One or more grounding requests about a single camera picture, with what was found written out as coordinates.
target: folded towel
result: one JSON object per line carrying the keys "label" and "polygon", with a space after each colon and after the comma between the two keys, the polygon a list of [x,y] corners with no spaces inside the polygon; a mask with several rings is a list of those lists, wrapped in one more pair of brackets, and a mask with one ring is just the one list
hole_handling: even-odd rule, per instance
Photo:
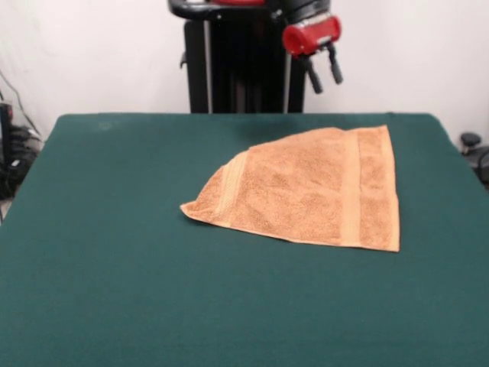
{"label": "folded towel", "polygon": [[386,126],[321,128],[256,145],[221,167],[181,209],[195,220],[291,242],[400,247]]}

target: black cable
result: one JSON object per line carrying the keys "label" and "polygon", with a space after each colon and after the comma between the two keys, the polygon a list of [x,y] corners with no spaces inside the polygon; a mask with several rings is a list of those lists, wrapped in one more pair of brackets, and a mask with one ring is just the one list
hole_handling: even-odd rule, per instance
{"label": "black cable", "polygon": [[0,69],[0,77],[3,79],[5,84],[14,92],[14,94],[17,96],[17,101],[18,101],[18,108],[21,110],[22,115],[24,115],[25,119],[28,121],[29,125],[33,128],[33,130],[40,136],[39,130],[37,130],[36,125],[32,122],[31,118],[28,116],[28,114],[24,110],[24,105],[22,105],[22,99],[21,95],[19,92],[16,90],[16,88],[8,81],[7,77],[4,75],[2,69]]}

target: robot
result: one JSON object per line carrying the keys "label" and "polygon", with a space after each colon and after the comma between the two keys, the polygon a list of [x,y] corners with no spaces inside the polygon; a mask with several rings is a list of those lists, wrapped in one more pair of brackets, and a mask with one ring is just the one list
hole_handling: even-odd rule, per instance
{"label": "robot", "polygon": [[302,112],[306,74],[322,84],[311,56],[329,53],[332,76],[343,81],[335,42],[340,20],[330,0],[169,0],[185,18],[191,113]]}

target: green felt surface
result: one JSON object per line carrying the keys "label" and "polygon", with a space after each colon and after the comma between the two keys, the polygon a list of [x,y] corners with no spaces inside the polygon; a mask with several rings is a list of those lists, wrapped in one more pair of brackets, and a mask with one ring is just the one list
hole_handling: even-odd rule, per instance
{"label": "green felt surface", "polygon": [[[234,154],[388,124],[399,254],[192,222]],[[489,200],[428,115],[63,117],[0,228],[0,366],[489,365]]]}

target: black device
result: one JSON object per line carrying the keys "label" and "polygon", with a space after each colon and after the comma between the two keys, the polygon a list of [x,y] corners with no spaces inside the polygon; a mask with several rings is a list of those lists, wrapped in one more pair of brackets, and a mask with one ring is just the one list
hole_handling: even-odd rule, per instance
{"label": "black device", "polygon": [[481,136],[473,132],[466,132],[460,138],[463,144],[462,154],[479,180],[489,187],[489,145],[481,146]]}
{"label": "black device", "polygon": [[185,18],[192,113],[302,112],[309,75],[322,92],[311,56],[329,53],[334,80],[343,78],[334,43],[341,25],[330,0],[168,0]]}
{"label": "black device", "polygon": [[36,138],[28,128],[13,122],[12,106],[0,102],[2,125],[2,156],[0,157],[0,200],[11,199],[24,181],[39,154]]}

